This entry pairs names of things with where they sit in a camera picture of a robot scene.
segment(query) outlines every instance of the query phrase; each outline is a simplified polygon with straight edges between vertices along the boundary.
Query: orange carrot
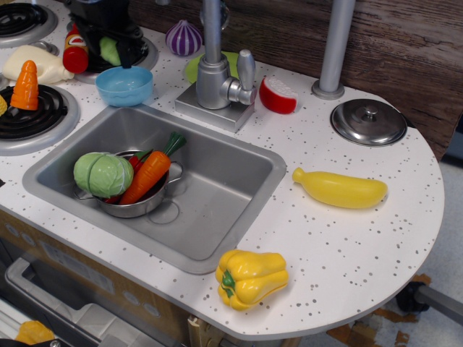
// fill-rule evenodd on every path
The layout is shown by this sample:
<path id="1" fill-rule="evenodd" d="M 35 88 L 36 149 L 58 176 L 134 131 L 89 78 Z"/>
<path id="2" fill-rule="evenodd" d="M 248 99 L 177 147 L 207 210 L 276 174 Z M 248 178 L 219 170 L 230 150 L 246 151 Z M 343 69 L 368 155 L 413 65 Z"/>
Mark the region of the orange carrot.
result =
<path id="1" fill-rule="evenodd" d="M 122 195 L 119 205 L 135 204 L 164 176 L 171 166 L 169 156 L 186 143 L 185 138 L 173 132 L 163 152 L 150 154 L 140 170 L 135 174 L 132 184 Z"/>
<path id="2" fill-rule="evenodd" d="M 10 106 L 22 110 L 37 111 L 38 109 L 38 82 L 37 66 L 33 60 L 27 60 L 21 68 Z"/>
<path id="3" fill-rule="evenodd" d="M 150 154 L 133 178 L 132 184 L 122 195 L 120 205 L 135 204 L 159 181 L 171 166 L 171 160 L 160 151 Z"/>

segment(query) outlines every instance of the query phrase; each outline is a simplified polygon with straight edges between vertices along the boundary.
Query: sink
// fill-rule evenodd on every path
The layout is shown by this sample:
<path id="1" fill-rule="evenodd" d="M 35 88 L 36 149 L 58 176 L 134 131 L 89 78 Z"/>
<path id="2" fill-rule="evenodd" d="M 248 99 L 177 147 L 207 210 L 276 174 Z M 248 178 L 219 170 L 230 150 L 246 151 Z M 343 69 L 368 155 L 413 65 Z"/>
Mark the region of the sink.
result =
<path id="1" fill-rule="evenodd" d="M 76 197 L 73 168 L 81 155 L 162 150 L 173 131 L 187 139 L 171 157 L 182 177 L 153 212 L 117 218 L 94 199 Z M 172 165 L 171 177 L 179 167 Z M 22 182 L 29 193 L 163 261 L 205 274 L 235 248 L 285 173 L 284 160 L 269 150 L 145 105 L 110 106 L 29 168 Z"/>

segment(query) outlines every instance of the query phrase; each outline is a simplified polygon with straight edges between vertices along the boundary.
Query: black burner coil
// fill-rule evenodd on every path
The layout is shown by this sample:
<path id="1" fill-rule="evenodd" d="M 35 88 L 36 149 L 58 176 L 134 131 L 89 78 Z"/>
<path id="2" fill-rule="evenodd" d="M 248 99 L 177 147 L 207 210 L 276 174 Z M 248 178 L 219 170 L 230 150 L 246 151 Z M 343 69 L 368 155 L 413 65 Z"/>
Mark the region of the black burner coil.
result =
<path id="1" fill-rule="evenodd" d="M 46 22 L 48 15 L 38 5 L 6 4 L 0 6 L 0 37 L 27 32 Z"/>
<path id="2" fill-rule="evenodd" d="M 6 87 L 0 95 L 9 105 L 13 87 Z M 67 114 L 61 93 L 46 85 L 38 86 L 38 109 L 26 111 L 15 108 L 0 116 L 0 139 L 16 140 L 32 137 L 55 127 Z"/>

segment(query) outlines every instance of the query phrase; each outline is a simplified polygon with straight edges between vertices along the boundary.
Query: floor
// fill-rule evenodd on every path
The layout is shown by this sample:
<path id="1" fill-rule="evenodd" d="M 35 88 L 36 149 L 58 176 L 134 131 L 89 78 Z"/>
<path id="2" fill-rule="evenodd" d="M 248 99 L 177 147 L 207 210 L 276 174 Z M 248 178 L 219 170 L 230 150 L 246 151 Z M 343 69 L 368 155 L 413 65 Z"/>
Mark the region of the floor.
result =
<path id="1" fill-rule="evenodd" d="M 463 142 L 440 163 L 446 194 L 441 231 L 418 275 L 430 287 L 463 302 Z M 361 321 L 304 337 L 299 347 L 460 347 L 463 327 L 432 307 L 405 314 L 395 299 Z"/>

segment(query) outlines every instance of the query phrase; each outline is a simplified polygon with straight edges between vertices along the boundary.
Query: faucet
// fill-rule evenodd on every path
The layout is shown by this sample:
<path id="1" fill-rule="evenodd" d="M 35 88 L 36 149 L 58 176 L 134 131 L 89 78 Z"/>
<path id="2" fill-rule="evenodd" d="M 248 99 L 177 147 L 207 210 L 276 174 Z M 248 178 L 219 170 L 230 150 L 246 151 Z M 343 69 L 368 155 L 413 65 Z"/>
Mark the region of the faucet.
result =
<path id="1" fill-rule="evenodd" d="M 254 112 L 255 61 L 249 50 L 241 50 L 239 79 L 232 77 L 228 59 L 221 52 L 221 0 L 203 0 L 202 16 L 205 54 L 198 64 L 196 83 L 175 100 L 176 110 L 237 132 Z"/>
<path id="2" fill-rule="evenodd" d="M 245 105 L 254 103 L 255 62 L 249 50 L 239 52 L 237 70 L 239 80 L 230 74 L 229 62 L 221 52 L 221 2 L 203 1 L 205 55 L 197 71 L 197 102 L 204 108 L 219 109 L 231 102 Z"/>

